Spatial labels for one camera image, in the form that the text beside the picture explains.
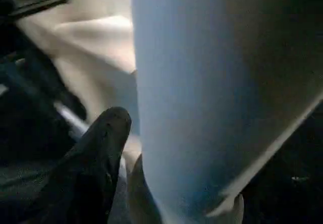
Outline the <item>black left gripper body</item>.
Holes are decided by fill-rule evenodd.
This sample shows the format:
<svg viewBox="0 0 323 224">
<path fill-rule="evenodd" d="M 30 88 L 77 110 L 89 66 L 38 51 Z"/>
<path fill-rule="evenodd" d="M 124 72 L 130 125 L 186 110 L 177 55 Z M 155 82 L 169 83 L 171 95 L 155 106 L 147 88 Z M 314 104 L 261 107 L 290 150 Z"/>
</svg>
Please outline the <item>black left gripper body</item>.
<svg viewBox="0 0 323 224">
<path fill-rule="evenodd" d="M 51 59 L 15 24 L 1 24 L 1 163 L 62 157 L 73 145 L 58 101 L 81 119 L 87 112 Z"/>
</svg>

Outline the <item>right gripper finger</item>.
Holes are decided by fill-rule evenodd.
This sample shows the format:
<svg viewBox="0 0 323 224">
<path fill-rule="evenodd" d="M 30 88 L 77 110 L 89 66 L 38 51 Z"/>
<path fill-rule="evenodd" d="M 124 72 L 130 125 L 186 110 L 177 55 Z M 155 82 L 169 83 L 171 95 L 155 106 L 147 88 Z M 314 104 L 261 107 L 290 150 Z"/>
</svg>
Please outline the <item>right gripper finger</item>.
<svg viewBox="0 0 323 224">
<path fill-rule="evenodd" d="M 21 223 L 107 223 L 132 120 L 123 107 L 105 110 L 50 171 Z"/>
</svg>

